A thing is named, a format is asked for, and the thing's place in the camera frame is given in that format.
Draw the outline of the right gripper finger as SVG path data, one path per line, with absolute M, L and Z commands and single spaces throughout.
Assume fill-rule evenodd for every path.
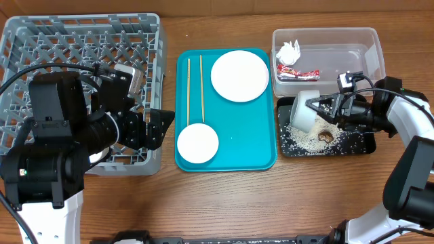
M 320 116 L 324 121 L 337 125 L 339 123 L 339 117 L 336 115 L 335 110 L 317 110 L 317 115 Z
M 317 98 L 309 98 L 305 101 L 305 105 L 313 110 L 322 110 L 322 104 L 330 110 L 336 110 L 340 105 L 341 94 L 322 95 Z

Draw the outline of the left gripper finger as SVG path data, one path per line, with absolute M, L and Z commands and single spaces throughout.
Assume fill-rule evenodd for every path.
M 150 110 L 150 121 L 147 124 L 146 148 L 156 150 L 161 147 L 169 126 L 175 119 L 175 112 L 170 110 Z
M 127 147 L 139 150 L 146 146 L 146 134 L 131 134 L 127 137 Z

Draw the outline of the brown food scrap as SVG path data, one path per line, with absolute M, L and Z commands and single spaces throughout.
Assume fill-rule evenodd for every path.
M 334 137 L 333 137 L 331 132 L 322 131 L 322 132 L 318 133 L 318 140 L 329 144 L 334 140 Z

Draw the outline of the grey bowl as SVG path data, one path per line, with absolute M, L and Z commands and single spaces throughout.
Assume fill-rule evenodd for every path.
M 294 99 L 290 114 L 290 123 L 292 127 L 305 133 L 309 133 L 315 124 L 317 112 L 306 105 L 306 101 L 312 98 L 318 98 L 318 90 L 300 91 Z

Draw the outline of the red snack wrapper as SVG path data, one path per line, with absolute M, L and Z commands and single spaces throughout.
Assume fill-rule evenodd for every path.
M 319 70 L 303 73 L 289 66 L 279 64 L 277 66 L 277 78 L 280 81 L 318 81 L 320 74 Z

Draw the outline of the white tissue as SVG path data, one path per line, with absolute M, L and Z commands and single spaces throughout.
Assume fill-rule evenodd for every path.
M 294 43 L 291 41 L 289 43 L 284 42 L 276 54 L 278 61 L 285 66 L 294 65 L 300 57 L 301 51 L 297 40 Z

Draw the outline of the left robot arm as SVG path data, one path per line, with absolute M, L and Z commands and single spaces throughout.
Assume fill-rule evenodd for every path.
M 155 150 L 174 120 L 170 110 L 132 111 L 133 78 L 102 83 L 77 72 L 39 75 L 29 85 L 33 115 L 1 162 L 1 202 L 25 243 L 78 243 L 84 175 L 121 144 Z

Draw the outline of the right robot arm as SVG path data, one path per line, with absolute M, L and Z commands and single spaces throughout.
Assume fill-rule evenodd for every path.
M 405 150 L 389 176 L 382 203 L 345 220 L 322 243 L 390 243 L 412 232 L 433 236 L 433 115 L 427 97 L 405 89 L 401 79 L 385 77 L 368 88 L 368 102 L 356 88 L 363 75 L 341 74 L 339 91 L 320 96 L 307 91 L 295 105 L 346 131 L 385 131 L 398 135 Z

